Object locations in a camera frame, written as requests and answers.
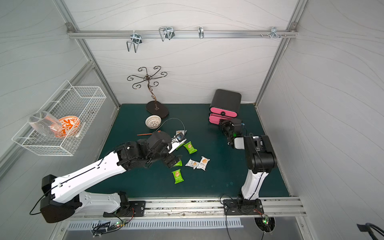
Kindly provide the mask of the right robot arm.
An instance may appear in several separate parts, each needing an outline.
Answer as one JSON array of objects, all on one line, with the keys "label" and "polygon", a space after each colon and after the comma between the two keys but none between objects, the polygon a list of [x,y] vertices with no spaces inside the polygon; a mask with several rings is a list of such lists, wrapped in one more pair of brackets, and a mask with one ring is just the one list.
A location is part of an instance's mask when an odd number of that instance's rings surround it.
[{"label": "right robot arm", "polygon": [[248,173],[241,188],[244,200],[254,201],[259,193],[265,178],[273,168],[277,167],[276,155],[267,135],[244,136],[244,123],[237,118],[220,120],[219,127],[227,137],[228,145],[237,150],[245,151]]}]

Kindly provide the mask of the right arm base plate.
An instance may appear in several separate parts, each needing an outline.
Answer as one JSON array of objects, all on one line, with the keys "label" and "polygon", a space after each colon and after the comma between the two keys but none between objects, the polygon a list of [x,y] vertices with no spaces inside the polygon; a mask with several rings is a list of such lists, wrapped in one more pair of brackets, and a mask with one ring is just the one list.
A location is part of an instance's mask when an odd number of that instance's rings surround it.
[{"label": "right arm base plate", "polygon": [[224,211],[227,216],[253,216],[264,214],[260,199],[256,200],[222,200]]}]

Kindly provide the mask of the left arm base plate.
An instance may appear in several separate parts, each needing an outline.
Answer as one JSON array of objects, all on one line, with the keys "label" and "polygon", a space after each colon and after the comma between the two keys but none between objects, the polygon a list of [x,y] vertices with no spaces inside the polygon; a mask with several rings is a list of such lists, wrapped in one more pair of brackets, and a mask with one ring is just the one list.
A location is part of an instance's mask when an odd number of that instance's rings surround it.
[{"label": "left arm base plate", "polygon": [[143,217],[145,214],[146,201],[129,201],[122,204],[116,211],[112,213],[103,213],[104,218],[125,218],[125,217]]}]

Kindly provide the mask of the green cookie pack barcode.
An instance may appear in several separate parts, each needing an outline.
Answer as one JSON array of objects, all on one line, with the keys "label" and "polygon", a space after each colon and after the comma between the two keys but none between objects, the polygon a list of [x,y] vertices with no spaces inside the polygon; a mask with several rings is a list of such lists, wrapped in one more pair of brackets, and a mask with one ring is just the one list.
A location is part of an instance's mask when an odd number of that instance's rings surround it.
[{"label": "green cookie pack barcode", "polygon": [[178,161],[174,166],[175,167],[181,167],[183,165],[182,161]]}]

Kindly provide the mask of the black pink drawer cabinet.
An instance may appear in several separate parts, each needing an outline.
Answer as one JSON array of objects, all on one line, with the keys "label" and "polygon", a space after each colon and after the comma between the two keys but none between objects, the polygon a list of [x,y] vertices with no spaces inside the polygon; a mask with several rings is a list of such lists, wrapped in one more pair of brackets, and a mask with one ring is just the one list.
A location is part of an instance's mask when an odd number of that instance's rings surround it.
[{"label": "black pink drawer cabinet", "polygon": [[210,105],[209,122],[218,125],[220,120],[231,120],[238,116],[242,95],[217,89]]}]

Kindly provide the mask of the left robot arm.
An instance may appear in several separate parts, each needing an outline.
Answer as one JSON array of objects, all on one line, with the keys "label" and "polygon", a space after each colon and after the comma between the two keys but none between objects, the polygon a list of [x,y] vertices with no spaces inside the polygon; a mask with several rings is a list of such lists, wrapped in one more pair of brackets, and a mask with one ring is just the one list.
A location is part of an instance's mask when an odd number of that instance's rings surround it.
[{"label": "left robot arm", "polygon": [[148,139],[126,142],[97,162],[62,177],[47,175],[42,179],[43,196],[39,213],[47,223],[58,223],[72,216],[94,214],[104,218],[142,217],[144,201],[130,202],[125,192],[93,194],[87,190],[113,176],[136,168],[149,168],[162,161],[168,168],[181,156],[173,152],[186,141],[183,133],[171,137],[154,132]]}]

